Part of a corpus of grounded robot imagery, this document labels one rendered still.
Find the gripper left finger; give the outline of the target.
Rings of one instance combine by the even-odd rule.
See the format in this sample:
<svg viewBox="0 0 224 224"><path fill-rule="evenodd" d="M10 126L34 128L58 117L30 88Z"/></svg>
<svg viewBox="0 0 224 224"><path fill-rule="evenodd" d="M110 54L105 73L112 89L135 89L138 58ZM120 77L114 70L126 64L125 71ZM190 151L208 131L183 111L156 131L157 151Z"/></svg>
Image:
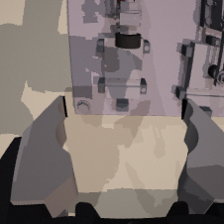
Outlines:
<svg viewBox="0 0 224 224"><path fill-rule="evenodd" d="M0 224L35 224L68 216L78 195L64 120L65 96L58 96L15 137L0 159Z"/></svg>

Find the grey fixture plate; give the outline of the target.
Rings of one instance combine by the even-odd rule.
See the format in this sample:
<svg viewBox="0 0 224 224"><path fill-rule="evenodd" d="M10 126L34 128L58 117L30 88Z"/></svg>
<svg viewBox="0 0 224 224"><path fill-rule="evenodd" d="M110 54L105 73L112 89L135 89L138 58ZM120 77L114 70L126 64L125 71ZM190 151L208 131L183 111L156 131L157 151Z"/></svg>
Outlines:
<svg viewBox="0 0 224 224"><path fill-rule="evenodd" d="M97 41L115 36L119 19L107 19L107 0L67 0L68 40L75 114L77 104L90 104L87 115L181 116L181 100L175 91L184 88L188 57L182 45L205 43L206 36L221 39L222 32L200 27L201 0L143 0L141 27L137 33L148 40L143 54L142 77L147 94L129 99L129 112L116 111L116 99L98 93L99 77L105 77L104 53Z"/></svg>

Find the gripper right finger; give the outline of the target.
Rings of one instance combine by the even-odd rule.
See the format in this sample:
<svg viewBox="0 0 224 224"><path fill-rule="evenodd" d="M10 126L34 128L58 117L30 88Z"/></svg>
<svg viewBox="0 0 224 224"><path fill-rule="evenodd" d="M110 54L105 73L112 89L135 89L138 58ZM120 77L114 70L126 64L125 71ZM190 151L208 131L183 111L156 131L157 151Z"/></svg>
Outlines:
<svg viewBox="0 0 224 224"><path fill-rule="evenodd" d="M182 98L181 120L188 124L184 137L188 152L177 201L188 204L189 214L224 219L224 132L189 98Z"/></svg>

